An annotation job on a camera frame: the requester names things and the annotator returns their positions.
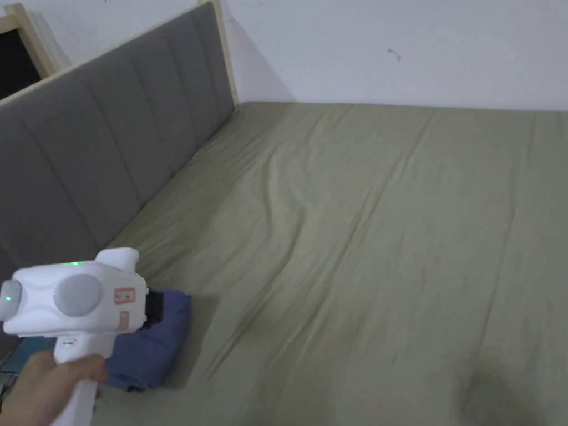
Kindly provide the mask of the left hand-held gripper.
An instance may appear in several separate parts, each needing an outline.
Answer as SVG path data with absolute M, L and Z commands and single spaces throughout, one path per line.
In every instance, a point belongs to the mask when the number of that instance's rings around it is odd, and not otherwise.
M 163 294 L 137 273 L 138 259 L 136 249 L 121 247 L 91 261 L 17 270 L 1 285 L 3 330 L 55 338 L 58 364 L 91 354 L 110 358 L 118 335 L 163 320 Z

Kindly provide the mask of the person's left hand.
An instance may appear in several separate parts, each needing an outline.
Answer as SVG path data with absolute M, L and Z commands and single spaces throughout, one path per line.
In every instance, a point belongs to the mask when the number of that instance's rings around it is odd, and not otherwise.
M 58 364 L 52 351 L 32 355 L 22 369 L 1 412 L 1 425 L 51 425 L 83 380 L 108 379 L 105 359 L 91 354 Z

